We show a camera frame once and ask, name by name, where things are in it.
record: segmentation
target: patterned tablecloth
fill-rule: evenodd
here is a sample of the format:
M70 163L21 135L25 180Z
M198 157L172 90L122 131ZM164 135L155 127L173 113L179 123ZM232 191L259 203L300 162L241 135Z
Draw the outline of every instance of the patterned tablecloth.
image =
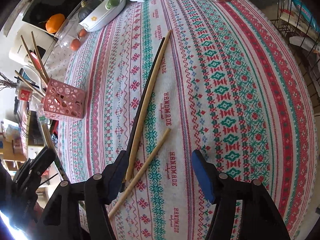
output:
M203 239L214 206L193 173L194 149L237 180L261 180L294 238L315 180L313 111L292 53L248 0L129 3L108 26L90 34L72 56L65 79L87 91L84 119L59 127L59 155L71 181L101 172L126 149L168 29L172 35L134 174L166 127L172 131L112 219L117 239ZM239 208L234 239L240 215Z

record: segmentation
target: pink utensil holder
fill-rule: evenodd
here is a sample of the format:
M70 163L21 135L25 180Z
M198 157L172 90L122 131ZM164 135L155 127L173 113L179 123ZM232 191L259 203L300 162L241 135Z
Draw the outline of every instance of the pink utensil holder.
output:
M50 79L44 98L44 115L58 121L78 121L84 117L86 92Z

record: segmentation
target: brown egg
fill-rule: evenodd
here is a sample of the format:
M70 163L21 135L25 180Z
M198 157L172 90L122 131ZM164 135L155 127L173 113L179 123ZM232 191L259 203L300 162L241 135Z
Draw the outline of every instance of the brown egg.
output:
M82 38L82 37L84 37L84 36L86 36L87 35L87 31L85 30L85 29L82 29L82 30L80 30L79 32L78 32L78 36L80 37L80 38Z
M70 49L76 51L80 48L81 42L78 39L74 39L70 44Z

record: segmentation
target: white wall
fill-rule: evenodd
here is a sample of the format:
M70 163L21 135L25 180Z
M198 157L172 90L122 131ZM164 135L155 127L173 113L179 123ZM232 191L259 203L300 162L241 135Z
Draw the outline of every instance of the white wall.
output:
M22 16L19 15L14 22L7 37L3 35L3 30L0 31L0 71L10 80L16 81L14 71L22 68L22 65L9 59L9 50L13 46L13 41L18 30L23 25ZM0 120L4 118L15 121L13 115L15 89L5 88L0 91Z

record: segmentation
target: screw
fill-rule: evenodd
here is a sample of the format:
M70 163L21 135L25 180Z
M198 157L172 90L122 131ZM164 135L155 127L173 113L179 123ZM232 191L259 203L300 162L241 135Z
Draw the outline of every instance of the screw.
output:
M95 180L99 180L101 178L102 178L102 174L101 173L94 174L94 176L93 176L93 179L95 179Z
M261 181L258 180L258 179L254 179L253 180L253 184L256 185L256 186L260 186L261 185Z
M227 179L228 175L226 173L222 172L222 173L219 174L219 178L220 179Z
M64 181L60 182L60 186L61 187L65 187L68 184L69 184L69 182L67 180L64 180Z

